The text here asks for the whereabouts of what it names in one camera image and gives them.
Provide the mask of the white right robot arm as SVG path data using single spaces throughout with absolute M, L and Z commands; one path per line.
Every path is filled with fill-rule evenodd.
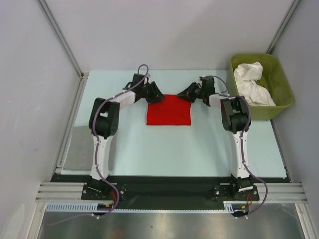
M 215 78 L 222 80 L 218 76 L 200 76 L 198 82 L 192 82 L 178 93 L 177 97 L 191 103 L 201 99 L 208 107 L 221 110 L 222 125 L 230 137 L 233 158 L 228 190 L 234 199 L 241 200 L 253 189 L 247 152 L 247 136 L 251 124 L 250 108 L 243 96 L 231 96 L 227 89 L 216 92 Z

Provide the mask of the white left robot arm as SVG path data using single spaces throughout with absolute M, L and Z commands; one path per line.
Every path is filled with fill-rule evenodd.
M 89 129 L 94 142 L 93 163 L 88 185 L 99 199 L 110 193 L 109 177 L 110 147 L 118 131 L 120 111 L 125 107 L 145 99 L 149 104 L 160 103 L 165 99 L 150 75 L 135 73 L 122 91 L 108 99 L 96 98 L 92 107 Z

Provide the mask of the red t shirt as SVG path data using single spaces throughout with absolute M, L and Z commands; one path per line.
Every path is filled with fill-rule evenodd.
M 190 126 L 191 102 L 182 100 L 177 95 L 165 95 L 161 102 L 148 104 L 146 124 Z

